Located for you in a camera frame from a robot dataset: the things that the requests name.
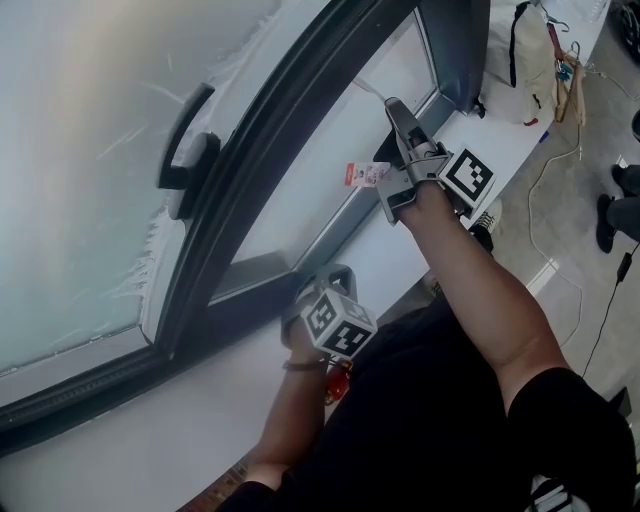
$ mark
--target concrete floor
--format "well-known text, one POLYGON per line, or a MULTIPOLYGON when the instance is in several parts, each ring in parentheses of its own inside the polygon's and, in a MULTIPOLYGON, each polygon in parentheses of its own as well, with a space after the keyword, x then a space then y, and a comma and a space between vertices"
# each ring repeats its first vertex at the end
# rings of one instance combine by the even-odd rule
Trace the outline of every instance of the concrete floor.
MULTIPOLYGON (((600 71, 622 82, 632 94, 640 92, 640 68, 628 57, 607 23, 592 62, 600 71)), ((596 200, 602 193, 621 197, 610 168, 622 156, 640 163, 640 144, 631 132, 631 120, 640 103, 627 98, 615 85, 597 75, 585 80, 588 124, 583 131, 582 160, 578 155, 551 164, 533 200, 534 237, 539 247, 559 265, 560 272, 584 289, 582 322, 578 322, 579 291, 557 274, 537 294, 572 368, 582 374, 596 342, 605 310, 625 252, 635 243, 618 234, 614 250, 603 254, 595 241, 596 200)), ((528 284, 546 265, 529 240, 527 195, 544 163, 570 151, 577 142, 571 113, 562 125, 553 125, 541 143, 501 194, 503 219, 494 233, 495 258, 528 284)), ((418 285, 386 319, 424 305, 428 294, 418 285)), ((631 421, 640 440, 640 251, 625 282, 618 288, 602 338, 586 375, 587 382, 606 397, 629 387, 634 413, 631 421)))

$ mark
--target paper tag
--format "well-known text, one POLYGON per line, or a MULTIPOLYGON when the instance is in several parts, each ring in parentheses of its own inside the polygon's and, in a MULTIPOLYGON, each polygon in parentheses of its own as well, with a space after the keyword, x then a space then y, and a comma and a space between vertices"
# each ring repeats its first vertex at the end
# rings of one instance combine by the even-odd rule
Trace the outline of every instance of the paper tag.
POLYGON ((347 187, 375 187, 389 169, 389 162, 351 163, 347 166, 344 184, 347 187))

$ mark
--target white bag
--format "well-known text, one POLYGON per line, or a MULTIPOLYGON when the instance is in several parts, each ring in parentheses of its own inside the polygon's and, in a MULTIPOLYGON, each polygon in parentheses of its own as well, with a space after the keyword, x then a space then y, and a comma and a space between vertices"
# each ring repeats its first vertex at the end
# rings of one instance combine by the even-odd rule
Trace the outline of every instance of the white bag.
POLYGON ((492 0, 482 102, 489 115, 535 123, 556 83, 553 43, 530 2, 492 0))

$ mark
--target gray pants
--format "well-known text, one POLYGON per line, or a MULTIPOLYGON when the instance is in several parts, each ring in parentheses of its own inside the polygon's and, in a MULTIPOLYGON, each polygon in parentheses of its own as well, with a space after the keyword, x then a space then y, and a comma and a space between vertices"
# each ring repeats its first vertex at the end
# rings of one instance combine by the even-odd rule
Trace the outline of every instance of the gray pants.
MULTIPOLYGON (((620 186, 627 195, 640 196, 640 165, 623 169, 620 186)), ((607 222, 618 231, 640 242, 640 197, 614 201, 607 210, 607 222)))

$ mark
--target black sleeve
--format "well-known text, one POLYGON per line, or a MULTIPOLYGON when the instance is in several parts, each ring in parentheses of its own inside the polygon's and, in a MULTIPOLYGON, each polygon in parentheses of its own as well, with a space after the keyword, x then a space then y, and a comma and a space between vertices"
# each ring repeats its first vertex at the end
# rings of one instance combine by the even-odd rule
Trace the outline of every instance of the black sleeve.
POLYGON ((276 492, 259 482, 245 482, 218 507, 218 512, 254 512, 260 510, 276 492))
POLYGON ((516 456, 556 478, 592 511, 631 510, 635 446, 625 419, 571 370, 532 379, 509 411, 516 456))

